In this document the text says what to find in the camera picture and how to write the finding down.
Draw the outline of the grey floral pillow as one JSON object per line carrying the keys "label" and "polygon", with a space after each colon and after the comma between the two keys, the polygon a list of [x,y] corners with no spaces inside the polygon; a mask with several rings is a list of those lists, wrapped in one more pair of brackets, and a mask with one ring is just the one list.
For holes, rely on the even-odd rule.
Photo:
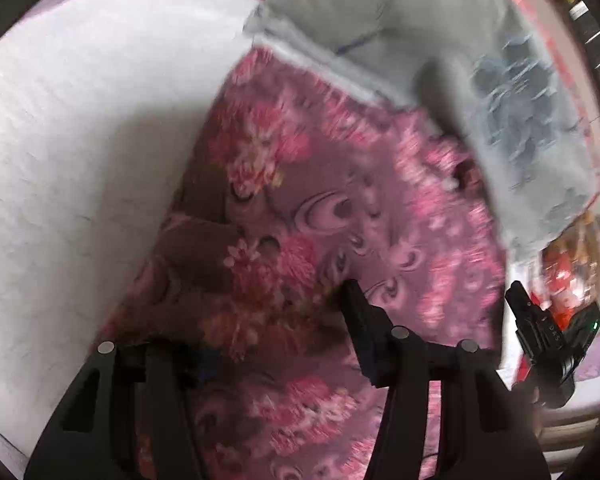
{"label": "grey floral pillow", "polygon": [[246,27],[369,96],[425,107],[461,136],[519,261],[597,193],[576,101],[513,0],[264,0]]}

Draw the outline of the purple pink floral shirt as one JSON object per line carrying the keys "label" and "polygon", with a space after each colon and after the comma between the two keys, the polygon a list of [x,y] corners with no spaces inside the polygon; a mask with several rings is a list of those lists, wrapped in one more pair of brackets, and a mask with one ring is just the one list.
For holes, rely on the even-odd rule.
{"label": "purple pink floral shirt", "polygon": [[359,479],[386,395],[332,301],[348,278],[426,340],[501,348],[504,255],[467,148],[255,48],[100,333],[201,344],[187,400],[211,478]]}

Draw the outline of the white quilted bedspread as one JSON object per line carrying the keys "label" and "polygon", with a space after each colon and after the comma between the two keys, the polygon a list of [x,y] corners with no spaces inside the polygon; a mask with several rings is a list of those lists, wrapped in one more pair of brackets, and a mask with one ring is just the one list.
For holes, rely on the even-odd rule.
{"label": "white quilted bedspread", "polygon": [[30,454],[154,242],[259,0],[66,0],[0,40],[0,434]]}

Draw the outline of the doll in plastic bag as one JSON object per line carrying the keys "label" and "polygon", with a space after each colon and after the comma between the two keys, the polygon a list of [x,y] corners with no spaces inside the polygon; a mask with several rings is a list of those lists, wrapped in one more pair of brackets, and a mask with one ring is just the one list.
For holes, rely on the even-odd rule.
{"label": "doll in plastic bag", "polygon": [[600,308],[600,218],[582,214],[543,249],[532,290],[560,328],[590,304]]}

